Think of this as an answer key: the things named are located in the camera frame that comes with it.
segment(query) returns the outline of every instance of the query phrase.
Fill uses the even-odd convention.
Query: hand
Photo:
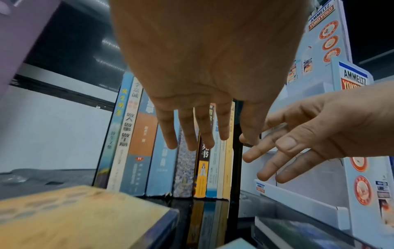
[[[111,0],[122,53],[156,107],[169,148],[179,110],[189,150],[197,149],[193,108],[206,147],[229,137],[233,98],[244,101],[241,128],[258,143],[282,89],[308,17],[309,0]]]
[[[270,114],[262,131],[286,125],[265,136],[243,155],[251,162],[270,149],[278,152],[257,174],[268,180],[301,151],[276,176],[285,183],[334,158],[394,154],[394,82],[336,91],[298,101]],[[241,142],[246,142],[243,135]]]

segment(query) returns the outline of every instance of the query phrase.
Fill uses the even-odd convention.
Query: purple wall
[[[18,7],[9,0],[11,13],[0,14],[0,97],[41,34],[60,0],[23,0]]]

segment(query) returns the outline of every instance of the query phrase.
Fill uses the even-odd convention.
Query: yellow book
[[[211,119],[211,128],[213,126],[213,115],[215,106],[210,105],[209,117]],[[208,166],[211,150],[205,147],[204,141],[200,137],[199,150],[197,154],[197,167],[195,172],[195,188],[193,196],[204,198],[206,195],[206,183],[208,179]]]
[[[194,200],[192,216],[190,217],[188,239],[186,242],[186,247],[189,249],[198,248],[203,213],[204,202]]]
[[[156,248],[178,217],[178,210],[123,193],[66,188],[0,201],[0,247]]]
[[[221,247],[222,245],[224,245],[224,239],[226,237],[226,230],[227,230],[227,216],[229,213],[229,205],[230,203],[228,201],[222,201],[222,210],[220,212],[216,247]]]
[[[230,137],[226,143],[226,160],[224,165],[223,199],[230,200],[231,193],[231,165],[233,162],[233,135],[234,135],[234,110],[235,102],[231,105]]]

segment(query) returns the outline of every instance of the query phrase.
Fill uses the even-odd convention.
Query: red circular sticker
[[[350,158],[350,162],[352,163],[353,167],[360,172],[364,172],[368,167],[367,158],[354,157]]]
[[[372,190],[369,181],[363,177],[358,176],[354,181],[354,193],[358,202],[362,205],[369,205],[372,199]]]
[[[319,38],[326,39],[330,35],[332,35],[338,28],[338,21],[332,21],[327,24],[322,31],[320,32]]]
[[[323,50],[329,50],[329,49],[333,48],[337,44],[338,39],[339,38],[338,38],[337,35],[334,35],[334,36],[330,37],[328,40],[326,40],[324,42],[322,49]]]
[[[326,55],[323,58],[324,62],[331,62],[331,57],[332,56],[338,56],[341,53],[340,48],[333,48],[330,51],[326,53]]]

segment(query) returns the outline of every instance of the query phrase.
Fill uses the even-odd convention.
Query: gray surface
[[[0,174],[0,200],[57,190],[78,185],[92,185],[96,170],[15,169]]]

